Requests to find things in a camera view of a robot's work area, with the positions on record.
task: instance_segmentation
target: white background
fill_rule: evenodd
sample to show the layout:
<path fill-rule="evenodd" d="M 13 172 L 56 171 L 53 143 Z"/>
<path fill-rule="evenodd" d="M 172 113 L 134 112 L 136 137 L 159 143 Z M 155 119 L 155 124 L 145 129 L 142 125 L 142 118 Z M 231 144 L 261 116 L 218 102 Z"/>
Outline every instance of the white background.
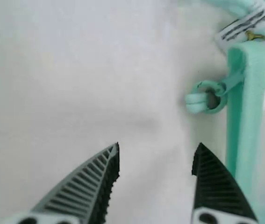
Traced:
<path fill-rule="evenodd" d="M 0 0 L 0 220 L 118 141 L 107 223 L 189 223 L 193 154 L 224 158 L 226 110 L 183 97 L 225 75 L 213 38 L 232 21 L 198 1 Z"/>

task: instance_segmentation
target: screw hole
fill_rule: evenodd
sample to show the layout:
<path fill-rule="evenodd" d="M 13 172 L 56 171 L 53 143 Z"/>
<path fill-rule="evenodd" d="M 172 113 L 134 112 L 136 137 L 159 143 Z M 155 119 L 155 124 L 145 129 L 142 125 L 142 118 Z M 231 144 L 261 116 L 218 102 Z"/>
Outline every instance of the screw hole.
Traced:
<path fill-rule="evenodd" d="M 207 224 L 217 224 L 216 218 L 208 213 L 201 214 L 199 220 Z"/>
<path fill-rule="evenodd" d="M 37 223 L 37 220 L 35 218 L 29 217 L 29 218 L 22 220 L 18 224 L 36 224 L 36 223 Z"/>

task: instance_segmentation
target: garment tag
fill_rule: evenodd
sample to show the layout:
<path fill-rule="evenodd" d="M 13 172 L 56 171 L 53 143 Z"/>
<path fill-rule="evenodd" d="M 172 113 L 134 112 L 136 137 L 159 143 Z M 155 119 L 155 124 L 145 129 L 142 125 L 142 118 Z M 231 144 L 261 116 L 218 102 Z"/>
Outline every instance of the garment tag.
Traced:
<path fill-rule="evenodd" d="M 215 36 L 216 43 L 225 53 L 235 43 L 253 40 L 265 41 L 264 7 L 234 21 Z"/>

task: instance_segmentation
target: mint green fabric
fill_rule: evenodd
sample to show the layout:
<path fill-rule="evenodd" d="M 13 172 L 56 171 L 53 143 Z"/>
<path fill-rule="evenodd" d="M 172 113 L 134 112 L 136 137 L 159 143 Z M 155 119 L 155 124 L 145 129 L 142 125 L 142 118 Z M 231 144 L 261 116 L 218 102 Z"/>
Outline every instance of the mint green fabric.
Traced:
<path fill-rule="evenodd" d="M 265 42 L 244 42 L 228 50 L 229 75 L 243 69 L 244 84 L 228 92 L 226 166 L 253 205 L 255 169 L 265 94 Z"/>

